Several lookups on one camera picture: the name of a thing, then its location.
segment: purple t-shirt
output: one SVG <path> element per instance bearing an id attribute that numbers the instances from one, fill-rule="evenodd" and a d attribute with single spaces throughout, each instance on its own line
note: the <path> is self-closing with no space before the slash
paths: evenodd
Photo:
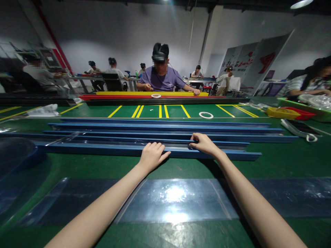
<path id="1" fill-rule="evenodd" d="M 182 89 L 185 83 L 180 79 L 178 71 L 168 67 L 167 74 L 160 76 L 153 67 L 148 67 L 139 80 L 139 83 L 149 83 L 154 91 L 173 91 L 176 86 Z"/>

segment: ceiling light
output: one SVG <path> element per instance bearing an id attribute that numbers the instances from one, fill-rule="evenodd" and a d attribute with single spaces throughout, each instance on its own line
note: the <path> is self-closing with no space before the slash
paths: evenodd
<path id="1" fill-rule="evenodd" d="M 301 1 L 299 1 L 299 2 L 297 2 L 297 3 L 295 3 L 295 4 L 293 4 L 293 5 L 291 6 L 291 9 L 302 8 L 302 7 L 307 6 L 308 4 L 310 4 L 312 1 L 314 1 L 314 0 L 301 0 Z"/>

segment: smartphone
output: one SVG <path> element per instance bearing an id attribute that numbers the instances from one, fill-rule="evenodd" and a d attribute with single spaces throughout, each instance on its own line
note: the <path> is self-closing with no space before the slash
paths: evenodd
<path id="1" fill-rule="evenodd" d="M 300 122 L 300 121 L 295 121 L 295 120 L 286 120 L 290 125 L 292 125 L 294 128 L 299 130 L 300 132 L 304 133 L 310 133 L 316 136 L 322 136 L 320 133 L 316 132 L 314 129 L 309 127 L 307 124 Z"/>

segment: tape roll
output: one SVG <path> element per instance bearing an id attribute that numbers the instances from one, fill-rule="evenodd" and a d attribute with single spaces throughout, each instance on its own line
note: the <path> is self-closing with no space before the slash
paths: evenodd
<path id="1" fill-rule="evenodd" d="M 153 94 L 152 97 L 153 97 L 153 98 L 160 98 L 161 95 L 160 95 L 160 94 Z"/>
<path id="2" fill-rule="evenodd" d="M 210 117 L 203 116 L 202 114 L 209 114 Z M 199 116 L 201 116 L 202 118 L 205 118 L 205 119 L 213 119 L 214 118 L 214 116 L 211 113 L 208 113 L 208 112 L 200 112 Z"/>

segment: hand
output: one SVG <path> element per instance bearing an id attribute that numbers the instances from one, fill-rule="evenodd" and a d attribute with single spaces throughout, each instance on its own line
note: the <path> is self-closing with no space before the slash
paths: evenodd
<path id="1" fill-rule="evenodd" d="M 170 155 L 170 151 L 162 155 L 164 149 L 165 146 L 161 143 L 148 143 L 142 150 L 140 161 L 136 166 L 141 167 L 147 174 L 150 173 Z"/>
<path id="2" fill-rule="evenodd" d="M 198 143 L 190 143 L 190 147 L 198 149 L 211 156 L 216 156 L 217 153 L 222 152 L 221 149 L 218 148 L 205 134 L 193 133 L 191 140 L 198 141 Z"/>
<path id="3" fill-rule="evenodd" d="M 194 94 L 195 96 L 200 95 L 200 90 L 199 90 L 199 89 L 192 89 L 191 92 L 193 92 L 193 94 Z"/>
<path id="4" fill-rule="evenodd" d="M 327 96 L 331 96 L 331 91 L 329 90 L 323 90 L 323 93 L 326 94 Z"/>
<path id="5" fill-rule="evenodd" d="M 154 89 L 152 88 L 152 86 L 150 84 L 145 84 L 145 90 L 146 91 L 153 91 Z"/>

